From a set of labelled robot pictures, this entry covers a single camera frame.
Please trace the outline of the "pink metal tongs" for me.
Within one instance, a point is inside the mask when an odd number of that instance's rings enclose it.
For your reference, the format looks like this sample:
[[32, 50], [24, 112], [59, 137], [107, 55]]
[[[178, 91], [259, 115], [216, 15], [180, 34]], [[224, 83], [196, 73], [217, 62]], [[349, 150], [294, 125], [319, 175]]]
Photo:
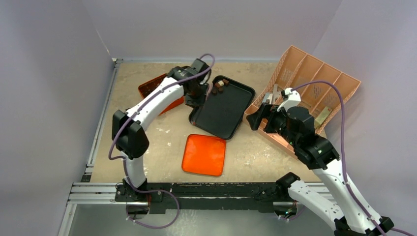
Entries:
[[202, 85], [203, 90], [203, 94], [201, 96], [198, 97], [197, 99], [197, 105], [194, 107], [192, 113], [189, 115], [189, 121], [192, 125], [195, 124], [198, 115], [200, 114], [200, 112], [202, 111], [204, 104], [206, 103], [210, 93], [211, 93], [211, 89], [212, 86], [209, 84], [205, 84]]

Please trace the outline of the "orange box lid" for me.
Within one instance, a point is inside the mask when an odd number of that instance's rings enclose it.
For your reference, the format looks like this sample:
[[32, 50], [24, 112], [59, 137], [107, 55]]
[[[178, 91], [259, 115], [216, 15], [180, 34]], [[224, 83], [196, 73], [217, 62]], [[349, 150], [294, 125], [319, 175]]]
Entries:
[[184, 172], [219, 177], [223, 174], [226, 141], [202, 134], [187, 137], [181, 168]]

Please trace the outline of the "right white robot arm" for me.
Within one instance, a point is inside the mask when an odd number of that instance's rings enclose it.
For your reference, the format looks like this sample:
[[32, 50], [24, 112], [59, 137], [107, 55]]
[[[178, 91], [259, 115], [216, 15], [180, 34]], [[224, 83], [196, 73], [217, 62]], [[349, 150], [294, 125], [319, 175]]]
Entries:
[[379, 236], [394, 228], [393, 221], [378, 214], [360, 194], [343, 167], [332, 143], [316, 134], [315, 119], [304, 107], [289, 109], [263, 103], [246, 120], [258, 130], [267, 120], [266, 133], [278, 134], [294, 149], [296, 158], [322, 181], [334, 201], [310, 190], [292, 172], [276, 181], [276, 193], [282, 200], [293, 199], [323, 219], [336, 236]]

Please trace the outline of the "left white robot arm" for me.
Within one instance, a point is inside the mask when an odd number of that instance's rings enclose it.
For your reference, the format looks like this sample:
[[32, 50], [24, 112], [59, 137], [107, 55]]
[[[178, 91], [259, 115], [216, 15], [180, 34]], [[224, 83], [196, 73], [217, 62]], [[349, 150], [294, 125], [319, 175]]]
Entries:
[[120, 151], [125, 172], [124, 181], [129, 185], [127, 194], [134, 201], [141, 201], [147, 194], [144, 186], [144, 154], [149, 148], [146, 131], [150, 124], [172, 103], [184, 98], [185, 105], [201, 107], [207, 99], [212, 66], [202, 59], [195, 59], [190, 66], [172, 68], [148, 96], [134, 107], [116, 111], [112, 118], [112, 144], [108, 158], [116, 148]]

